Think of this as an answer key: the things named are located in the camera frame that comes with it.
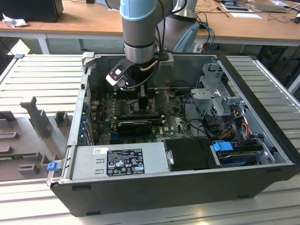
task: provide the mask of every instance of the table leg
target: table leg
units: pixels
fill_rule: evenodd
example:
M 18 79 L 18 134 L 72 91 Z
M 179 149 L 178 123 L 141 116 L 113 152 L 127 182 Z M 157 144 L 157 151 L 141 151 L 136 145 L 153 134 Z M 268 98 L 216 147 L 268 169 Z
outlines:
M 246 49 L 247 49 L 247 45 L 242 45 L 242 47 L 240 48 L 240 53 L 245 54 Z
M 43 54 L 51 54 L 51 48 L 49 44 L 49 40 L 45 37 L 38 38 L 39 46 L 42 49 Z
M 288 91 L 291 94 L 294 94 L 295 91 L 300 87 L 300 74 L 296 78 L 296 80 L 291 84 L 291 86 L 288 88 Z
M 79 46 L 80 46 L 80 50 L 85 50 L 84 42 L 82 39 L 79 39 Z

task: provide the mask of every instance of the aluminum profile table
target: aluminum profile table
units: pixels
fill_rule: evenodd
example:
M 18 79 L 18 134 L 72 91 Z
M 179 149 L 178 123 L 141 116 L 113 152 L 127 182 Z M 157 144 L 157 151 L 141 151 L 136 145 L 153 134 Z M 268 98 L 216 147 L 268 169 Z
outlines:
M 249 57 L 228 58 L 291 141 L 294 141 L 294 145 L 299 148 L 299 133 L 296 132 L 298 127 L 293 125 L 297 124 L 297 117 L 294 116 L 299 115 L 299 103 L 258 61 Z M 6 72 L 17 73 L 14 68 L 19 70 L 21 65 L 17 65 L 14 60 Z M 0 212 L 0 223 L 10 222 L 13 225 L 296 225 L 300 223 L 300 176 L 275 183 L 252 199 L 90 217 L 71 216 L 46 186 L 44 179 L 14 181 L 0 184 Z
M 300 150 L 300 103 L 261 64 L 249 56 L 228 57 L 297 150 Z M 230 82 L 233 92 L 239 95 Z
M 28 117 L 20 107 L 23 97 L 35 96 L 47 116 L 57 111 L 73 115 L 80 88 L 81 55 L 25 55 L 13 59 L 0 77 L 0 112 Z

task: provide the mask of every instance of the computer case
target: computer case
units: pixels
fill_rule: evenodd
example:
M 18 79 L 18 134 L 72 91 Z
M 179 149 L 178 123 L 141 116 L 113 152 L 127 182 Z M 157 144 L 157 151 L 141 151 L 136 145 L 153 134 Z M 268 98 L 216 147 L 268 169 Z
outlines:
M 61 0 L 1 0 L 0 18 L 2 14 L 26 21 L 42 21 L 55 23 L 63 12 Z

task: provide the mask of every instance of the laptop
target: laptop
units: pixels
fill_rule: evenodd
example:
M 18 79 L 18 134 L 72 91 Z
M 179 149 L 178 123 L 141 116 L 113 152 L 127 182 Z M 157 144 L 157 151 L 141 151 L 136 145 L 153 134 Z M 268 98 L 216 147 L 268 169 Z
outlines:
M 282 6 L 271 6 L 271 5 L 261 5 L 261 4 L 254 4 L 253 5 L 256 9 L 263 12 L 276 12 L 276 13 L 288 13 L 289 11 Z

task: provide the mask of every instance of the tabletop surface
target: tabletop surface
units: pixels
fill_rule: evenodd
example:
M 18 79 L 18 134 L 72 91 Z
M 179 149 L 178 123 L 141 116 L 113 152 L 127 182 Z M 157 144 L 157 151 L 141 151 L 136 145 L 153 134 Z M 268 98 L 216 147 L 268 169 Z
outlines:
M 256 0 L 264 4 L 272 4 L 268 0 Z M 85 1 L 73 2 L 63 0 L 64 12 L 57 23 L 29 22 L 29 26 L 8 28 L 0 23 L 0 31 L 12 32 L 40 32 L 58 34 L 92 34 L 92 35 L 119 35 L 123 34 L 120 13 L 109 11 L 97 3 L 86 4 Z M 234 18 L 230 13 L 225 14 L 216 10 L 221 6 L 214 0 L 198 0 L 197 10 L 206 12 L 210 28 L 215 32 L 216 39 L 253 40 L 253 41 L 300 41 L 300 24 L 293 21 L 279 22 L 276 19 L 268 20 L 269 13 L 257 14 L 262 19 Z M 295 18 L 297 12 L 271 13 L 271 16 L 285 21 L 285 18 Z M 203 13 L 199 14 L 205 21 Z M 207 38 L 207 30 L 199 30 L 197 38 Z
M 27 22 L 29 26 L 23 27 L 8 27 L 5 23 L 0 22 L 0 32 L 28 32 L 28 33 L 38 33 L 38 29 L 43 24 L 43 22 Z

